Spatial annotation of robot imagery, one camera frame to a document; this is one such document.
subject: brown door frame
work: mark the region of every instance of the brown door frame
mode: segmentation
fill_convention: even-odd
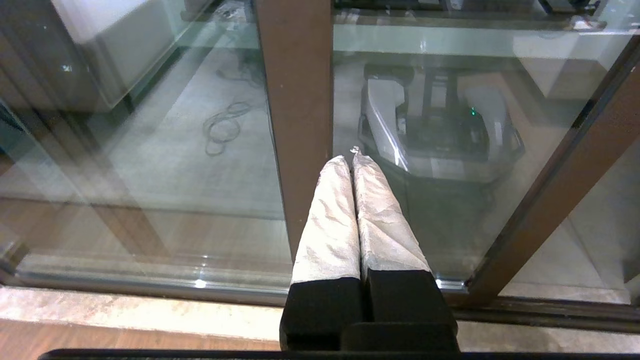
[[[291,258],[332,156],[331,0],[255,0]]]
[[[634,36],[538,174],[467,282],[487,305],[640,135],[639,37]]]

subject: wooden floor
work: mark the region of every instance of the wooden floor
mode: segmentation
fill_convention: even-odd
[[[34,360],[57,348],[280,350],[275,341],[0,320],[0,358]]]

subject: glass panel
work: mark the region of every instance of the glass panel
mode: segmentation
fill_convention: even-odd
[[[386,173],[464,281],[631,37],[635,1],[336,0],[334,153]]]
[[[29,249],[17,275],[285,293],[252,2],[1,7],[0,234]]]
[[[640,304],[640,140],[501,295]]]

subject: sliding glass door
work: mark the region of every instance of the sliding glass door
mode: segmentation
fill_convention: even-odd
[[[597,287],[558,226],[639,133],[640,4],[333,5],[333,153],[358,145],[380,164],[452,304],[485,306],[516,274]],[[552,233],[563,245],[523,267]],[[504,294],[554,297],[527,288]]]
[[[636,140],[500,294],[639,305],[639,174]]]
[[[281,303],[291,250],[253,2],[1,12],[6,282]]]

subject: white fabric cover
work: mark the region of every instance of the white fabric cover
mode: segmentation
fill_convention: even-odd
[[[353,182],[363,278],[367,268],[431,271],[378,164],[356,152]]]
[[[320,171],[291,284],[360,278],[360,244],[349,165],[343,156]]]

